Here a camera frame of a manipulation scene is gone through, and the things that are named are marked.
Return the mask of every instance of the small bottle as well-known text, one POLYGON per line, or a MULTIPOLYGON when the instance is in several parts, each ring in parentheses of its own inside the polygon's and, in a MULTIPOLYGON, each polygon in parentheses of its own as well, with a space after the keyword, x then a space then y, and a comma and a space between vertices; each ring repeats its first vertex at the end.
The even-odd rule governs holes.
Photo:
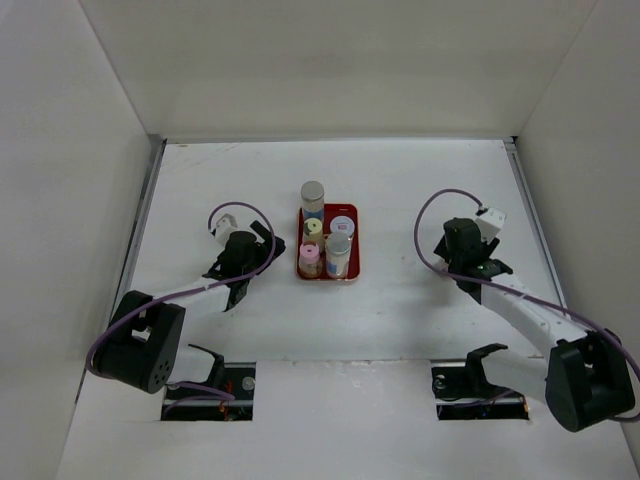
POLYGON ((317 218, 307 218, 302 227, 302 241, 313 242, 318 245, 320 253, 324 252, 324 234, 322 233, 322 222, 317 218))
POLYGON ((300 256, 298 258, 300 275, 305 278, 318 278, 322 274, 322 267, 318 245, 313 242, 300 245, 300 256))
POLYGON ((317 218, 324 222, 324 187, 320 182, 306 182, 300 189, 302 218, 317 218))
POLYGON ((349 273, 351 242, 346 233, 336 232, 329 235, 326 244, 327 275, 331 278, 345 278, 349 273))
POLYGON ((331 233, 346 233, 349 240, 351 240, 353 239, 353 234, 356 232, 356 224, 349 217, 340 215, 331 220, 331 223, 329 224, 329 231, 331 233))

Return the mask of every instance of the black bracket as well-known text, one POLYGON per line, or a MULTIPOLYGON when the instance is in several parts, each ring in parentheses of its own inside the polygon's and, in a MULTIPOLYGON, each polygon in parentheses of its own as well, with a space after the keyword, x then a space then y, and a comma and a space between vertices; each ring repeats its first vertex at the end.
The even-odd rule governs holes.
POLYGON ((232 394, 234 400, 211 402, 206 400, 201 390, 180 386, 176 389, 167 389, 165 405, 163 406, 163 420, 180 421, 240 421, 253 418, 253 400, 255 393, 256 364, 255 363, 230 363, 225 364, 224 357, 216 352, 207 350, 197 345, 190 347, 210 353, 215 359, 209 378, 198 385, 217 388, 232 394), (246 387, 245 381, 253 380, 253 386, 246 387), (194 400, 189 406, 179 405, 171 410, 166 410, 166 400, 175 401, 189 397, 201 397, 194 400))
MULTIPOLYGON (((227 280, 252 272, 264 264, 273 245, 271 233, 258 221, 254 221, 250 226, 262 238, 263 242, 257 242, 257 237, 251 232, 233 232, 229 235, 225 249, 218 255, 215 263, 203 277, 227 280)), ((269 265, 284 251, 284 240, 276 237, 275 253, 269 265)), ((249 288, 249 279, 233 282, 227 286, 230 292, 225 311, 231 310, 245 297, 249 288)))
MULTIPOLYGON (((480 227, 470 218, 454 218, 445 222, 444 236, 434 253, 449 264, 449 273, 491 280, 503 273, 513 273, 505 263, 490 258, 499 243, 497 238, 489 244, 484 243, 480 227)), ((456 281, 456 284, 481 303, 481 285, 465 281, 456 281)))
POLYGON ((506 348, 493 343, 469 352, 464 367, 433 367, 433 394, 439 400, 452 401, 458 398, 491 398, 507 391, 507 388, 489 383, 482 367, 483 358, 506 348))

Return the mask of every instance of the white wall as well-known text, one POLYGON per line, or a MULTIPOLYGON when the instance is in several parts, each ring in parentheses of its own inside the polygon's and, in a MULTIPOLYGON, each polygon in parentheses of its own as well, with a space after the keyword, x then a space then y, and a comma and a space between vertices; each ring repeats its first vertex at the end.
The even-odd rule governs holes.
POLYGON ((147 131, 517 134, 595 0, 82 0, 147 131))
POLYGON ((0 477, 55 474, 149 142, 76 0, 0 2, 0 477))
MULTIPOLYGON (((600 0, 517 144, 571 305, 636 358, 639 46, 640 3, 600 0)), ((640 426, 626 434, 638 464, 640 426)))

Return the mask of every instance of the white enclosure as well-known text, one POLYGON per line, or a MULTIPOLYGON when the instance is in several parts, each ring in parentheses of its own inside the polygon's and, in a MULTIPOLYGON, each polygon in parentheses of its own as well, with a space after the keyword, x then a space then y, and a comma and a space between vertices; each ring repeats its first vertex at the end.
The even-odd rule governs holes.
MULTIPOLYGON (((89 376, 59 478, 169 479, 181 471, 182 478, 195 479, 216 471, 232 478, 321 480, 327 468, 331 478, 344 480, 393 478, 394 470, 409 479, 472 478, 478 464, 475 474, 482 479, 599 480, 605 472, 634 478, 622 430, 613 422, 572 435, 531 399, 527 422, 469 425, 437 419, 425 360, 464 358, 494 342, 525 357, 538 352, 506 321, 418 261, 412 230, 424 192, 454 182, 487 205, 505 209, 497 257, 534 291, 558 301, 517 166, 510 161, 511 146, 455 139, 167 146, 132 289, 173 290, 206 271, 221 248, 205 219, 227 198, 259 205, 288 246, 251 281, 233 310, 212 313, 205 322, 185 322, 182 330, 185 344, 223 352, 226 361, 258 361, 255 416, 250 426, 160 423, 162 392, 147 395, 89 376), (259 175, 248 174, 252 168, 259 175), (307 178, 322 181, 327 202, 359 207, 362 273, 350 285, 310 284, 294 274, 300 202, 291 187, 307 178), (372 360, 378 362, 370 365, 372 360), (410 383, 398 388, 404 382, 410 383), (357 414, 354 404, 362 404, 357 414), (389 429, 389 423, 395 427, 389 429), (492 447, 479 449, 481 437, 490 438, 492 447), (537 455, 523 459, 523 443, 537 455), (466 460, 453 465, 452 455, 466 460)), ((422 222, 423 248, 437 244, 444 221, 474 210, 468 199, 443 197, 422 222)), ((255 217, 239 208, 226 211, 237 215, 240 226, 255 217)))
POLYGON ((640 355, 639 18, 633 0, 0 1, 2 478, 55 476, 148 135, 518 136, 569 304, 640 355))

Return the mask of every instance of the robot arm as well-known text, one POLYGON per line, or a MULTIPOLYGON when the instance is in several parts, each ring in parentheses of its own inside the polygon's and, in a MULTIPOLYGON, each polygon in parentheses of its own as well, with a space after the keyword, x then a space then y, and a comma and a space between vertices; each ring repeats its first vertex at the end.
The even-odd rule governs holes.
POLYGON ((465 365, 470 383, 479 394, 500 385, 541 400, 573 432, 631 410, 635 398, 618 349, 597 332, 525 300, 531 293, 513 270, 490 258, 505 219, 494 208, 481 210, 475 220, 454 218, 444 224, 445 234, 435 253, 449 265, 449 273, 459 276, 456 283, 461 290, 508 321, 541 357, 525 357, 500 344, 477 349, 465 365), (461 277, 490 281, 522 295, 461 277))
MULTIPOLYGON (((251 232, 238 230, 235 219, 224 215, 211 232, 224 250, 202 278, 175 292, 206 287, 216 280, 233 279, 263 265, 272 248, 272 237, 257 221, 251 224, 251 229, 263 242, 258 242, 251 232)), ((284 250, 284 241, 276 237, 273 260, 284 250)), ((249 282, 249 279, 235 281, 148 308, 109 335, 96 350, 93 366, 103 376, 148 393, 156 393, 166 384, 183 381, 217 388, 224 358, 202 347, 184 344, 181 341, 183 328, 192 328, 199 322, 208 321, 215 312, 234 308, 246 295, 249 282)), ((120 301, 110 325, 148 304, 154 297, 171 293, 174 292, 158 295, 128 292, 120 301)))

